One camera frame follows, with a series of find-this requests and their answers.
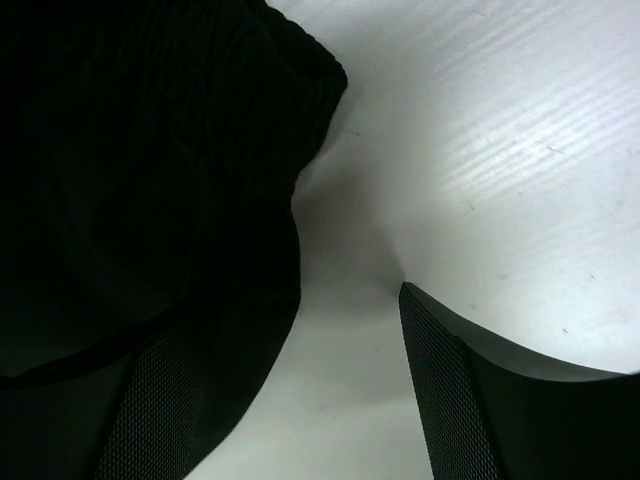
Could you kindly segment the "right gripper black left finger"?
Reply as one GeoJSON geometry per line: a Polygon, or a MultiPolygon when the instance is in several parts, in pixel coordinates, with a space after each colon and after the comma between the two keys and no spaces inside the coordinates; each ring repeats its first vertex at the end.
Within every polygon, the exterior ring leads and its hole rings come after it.
{"type": "Polygon", "coordinates": [[[182,479],[200,410],[200,379],[170,329],[139,351],[93,477],[182,479]]]}

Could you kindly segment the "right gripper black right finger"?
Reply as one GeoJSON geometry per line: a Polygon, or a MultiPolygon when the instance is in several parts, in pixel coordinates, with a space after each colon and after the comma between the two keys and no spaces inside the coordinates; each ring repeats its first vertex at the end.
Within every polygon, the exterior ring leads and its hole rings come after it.
{"type": "Polygon", "coordinates": [[[435,478],[638,477],[637,374],[530,350],[412,283],[399,312],[435,478]]]}

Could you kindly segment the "black trousers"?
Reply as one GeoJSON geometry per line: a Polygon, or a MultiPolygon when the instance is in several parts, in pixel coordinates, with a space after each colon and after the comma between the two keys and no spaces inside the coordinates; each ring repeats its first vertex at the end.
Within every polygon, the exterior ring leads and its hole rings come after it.
{"type": "Polygon", "coordinates": [[[230,434],[296,317],[291,200],[347,85],[263,1],[2,3],[3,478],[95,479],[170,329],[200,379],[187,475],[230,434]]]}

